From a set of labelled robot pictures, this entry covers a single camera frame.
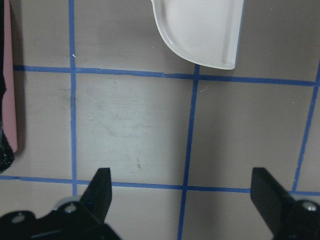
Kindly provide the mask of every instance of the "scratch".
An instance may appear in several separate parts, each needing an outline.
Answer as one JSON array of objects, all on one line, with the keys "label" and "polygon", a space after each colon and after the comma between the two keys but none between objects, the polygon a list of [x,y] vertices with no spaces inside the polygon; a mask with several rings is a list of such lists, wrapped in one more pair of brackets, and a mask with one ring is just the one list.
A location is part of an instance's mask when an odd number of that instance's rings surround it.
[{"label": "scratch", "polygon": [[200,90],[200,92],[199,93],[202,93],[203,91],[205,91],[205,90],[207,90],[208,88],[207,87],[205,87],[205,89],[202,89],[202,90]]}]

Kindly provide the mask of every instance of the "screw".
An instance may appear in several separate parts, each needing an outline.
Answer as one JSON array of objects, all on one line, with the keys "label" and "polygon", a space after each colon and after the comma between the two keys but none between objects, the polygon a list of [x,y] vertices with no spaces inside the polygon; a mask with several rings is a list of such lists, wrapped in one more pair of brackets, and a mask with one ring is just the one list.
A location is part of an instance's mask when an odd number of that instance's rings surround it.
[{"label": "screw", "polygon": [[77,210],[77,207],[73,203],[71,203],[69,206],[65,207],[64,212],[67,213],[67,214],[71,214],[75,210]]},{"label": "screw", "polygon": [[25,215],[23,215],[21,212],[19,212],[19,214],[15,217],[12,218],[11,223],[13,224],[18,224],[21,223],[25,220]]},{"label": "screw", "polygon": [[316,205],[314,205],[312,202],[310,202],[310,201],[304,201],[303,203],[302,203],[302,206],[306,209],[306,210],[308,210],[308,211],[310,211],[310,212],[315,212],[315,211],[317,211],[317,206]]}]

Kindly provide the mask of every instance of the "white plate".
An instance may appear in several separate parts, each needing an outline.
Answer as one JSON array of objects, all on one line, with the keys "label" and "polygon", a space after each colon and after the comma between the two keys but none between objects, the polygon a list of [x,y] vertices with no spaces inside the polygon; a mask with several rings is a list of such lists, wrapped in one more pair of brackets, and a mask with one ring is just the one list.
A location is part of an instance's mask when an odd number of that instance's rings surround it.
[{"label": "white plate", "polygon": [[244,0],[151,0],[160,35],[190,62],[234,69]]}]

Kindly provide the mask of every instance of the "pink object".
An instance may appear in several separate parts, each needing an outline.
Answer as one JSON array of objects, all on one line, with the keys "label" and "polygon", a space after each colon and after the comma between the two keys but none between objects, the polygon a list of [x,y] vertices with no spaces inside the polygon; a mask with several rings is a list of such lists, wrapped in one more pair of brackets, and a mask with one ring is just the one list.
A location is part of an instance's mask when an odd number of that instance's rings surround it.
[{"label": "pink object", "polygon": [[6,91],[2,99],[2,121],[3,131],[9,142],[12,151],[18,149],[17,140],[17,123],[15,107],[15,86],[14,86],[14,69],[12,58],[11,42],[11,20],[10,20],[10,3],[4,0],[4,60],[3,76]]}]

